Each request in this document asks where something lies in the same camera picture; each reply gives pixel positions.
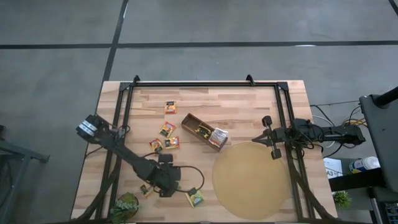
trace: butcher block tabletop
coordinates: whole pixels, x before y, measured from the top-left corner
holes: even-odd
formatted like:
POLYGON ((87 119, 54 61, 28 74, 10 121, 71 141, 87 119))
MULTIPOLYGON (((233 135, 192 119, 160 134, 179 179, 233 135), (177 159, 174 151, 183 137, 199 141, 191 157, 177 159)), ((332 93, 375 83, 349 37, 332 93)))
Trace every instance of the butcher block tabletop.
MULTIPOLYGON (((301 80, 286 82, 289 85, 295 117, 312 119, 304 82, 301 80)), ((115 112, 119 84, 120 82, 104 82, 99 98, 97 113, 110 123, 115 112)), ((172 136, 179 136, 180 147, 168 149, 166 152, 173 154, 176 166, 195 166, 203 172, 205 184, 201 192, 205 201, 192 208, 185 194, 180 192, 175 192, 170 198, 160 198, 156 193, 145 198, 139 190, 144 182, 137 177, 132 167, 123 161, 117 197, 131 192, 136 195, 140 204, 139 211, 131 219, 131 222, 252 222, 253 220, 238 218, 220 204, 212 183, 213 164, 219 152, 184 130, 181 127, 181 122, 188 113, 191 113, 214 128, 228 131, 229 138, 222 150, 228 149, 233 144, 250 142, 252 138, 262 134, 264 126, 261 119, 265 115, 271 116, 272 128, 280 127, 274 88, 266 86, 181 86, 134 87, 133 90, 128 122, 131 131, 126 135, 126 146, 139 156, 148 154, 152 152, 149 142, 156 138, 161 141, 165 139, 159 134, 162 125, 166 121, 176 125, 172 136), (177 102, 177 114, 165 114, 164 104, 166 101, 177 102)), ((283 91, 281 94, 286 122, 289 124, 283 91)), ((124 115, 126 95, 123 98, 119 124, 122 123, 124 115)), ((278 147, 282 151, 281 161, 287 168, 284 147, 282 144, 278 147)), ((98 145, 89 144, 87 152, 96 148, 98 145)), ((100 149, 85 159, 71 218, 81 215, 98 193, 105 158, 106 150, 100 149)), ((149 156, 148 159, 157 160, 156 156, 149 156)), ((337 217, 320 149, 306 149, 304 163, 312 192, 326 210, 337 217)), ((181 173, 180 185, 182 188, 190 189, 200 186, 201 176, 196 170, 182 169, 181 173)), ((108 212, 109 196, 110 190, 104 203, 104 217, 108 212)), ((300 192, 300 196, 303 214, 307 217, 302 192, 300 192)), ((292 193, 277 213, 263 220, 255 220, 255 222, 282 221, 297 221, 292 193)))

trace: small wooden tray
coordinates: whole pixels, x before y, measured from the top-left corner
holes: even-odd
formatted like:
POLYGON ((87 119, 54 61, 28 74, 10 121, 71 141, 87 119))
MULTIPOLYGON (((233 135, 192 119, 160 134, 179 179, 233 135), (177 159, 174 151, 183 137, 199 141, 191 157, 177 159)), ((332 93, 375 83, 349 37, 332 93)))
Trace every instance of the small wooden tray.
POLYGON ((203 141, 204 143, 206 143, 207 145, 209 145, 212 149, 216 150, 216 151, 220 151, 221 148, 223 148, 223 146, 225 145, 225 143, 228 140, 228 137, 225 138, 225 140, 223 141, 223 143, 221 143, 220 147, 217 147, 216 145, 212 144, 211 142, 209 142, 207 139, 205 139, 204 137, 202 137, 201 135, 199 135, 198 133, 195 132, 196 129, 198 129, 198 127, 202 125, 206 128, 208 128, 211 132, 213 132, 215 129, 213 127, 211 127, 210 125, 206 124, 204 121, 200 120, 199 118, 195 117, 194 115, 192 115, 191 113, 187 114, 187 116, 184 118, 184 120, 181 122, 181 126, 183 129, 187 130, 189 133, 193 134, 194 136, 196 136, 198 139, 200 139, 201 141, 203 141))

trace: green plant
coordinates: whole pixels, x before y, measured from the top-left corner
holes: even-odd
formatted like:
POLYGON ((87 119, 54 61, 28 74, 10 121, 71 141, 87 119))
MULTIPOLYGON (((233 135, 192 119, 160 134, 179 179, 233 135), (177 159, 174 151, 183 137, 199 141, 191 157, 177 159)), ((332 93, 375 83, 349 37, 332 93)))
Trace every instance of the green plant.
POLYGON ((335 200, 335 204, 341 208, 349 207, 351 205, 351 198, 345 191, 335 192, 333 199, 335 200))
POLYGON ((116 204, 111 208, 112 223, 127 223, 138 211, 138 199, 132 193, 125 193, 117 199, 116 204))

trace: small package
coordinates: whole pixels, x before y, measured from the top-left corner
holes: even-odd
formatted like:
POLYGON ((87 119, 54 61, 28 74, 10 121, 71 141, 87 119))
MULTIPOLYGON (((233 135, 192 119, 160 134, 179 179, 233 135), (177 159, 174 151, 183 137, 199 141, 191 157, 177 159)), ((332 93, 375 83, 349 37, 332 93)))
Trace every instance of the small package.
POLYGON ((192 208, 195 208, 198 204, 204 202, 203 196, 199 190, 196 188, 192 188, 189 190, 188 193, 185 193, 189 203, 191 204, 192 208))
POLYGON ((163 145, 162 142, 159 139, 155 139, 149 143, 150 148, 152 148, 153 151, 155 152, 160 152, 163 150, 163 145))
POLYGON ((169 138, 172 135, 174 129, 175 126, 166 121, 166 123, 163 124, 162 129, 160 130, 159 133, 169 138))
POLYGON ((164 141, 164 145, 166 149, 174 149, 176 147, 180 147, 180 138, 177 136, 166 139, 164 141))
POLYGON ((177 113, 177 104, 175 101, 168 101, 164 105, 165 114, 175 114, 177 113))
POLYGON ((213 145, 220 147, 221 144, 225 141, 227 138, 227 131, 221 130, 219 128, 216 128, 212 133, 209 138, 209 142, 211 142, 213 145))
POLYGON ((143 184, 141 187, 139 187, 139 190, 145 196, 145 198, 147 198, 154 191, 154 188, 152 186, 147 187, 145 184, 143 184))

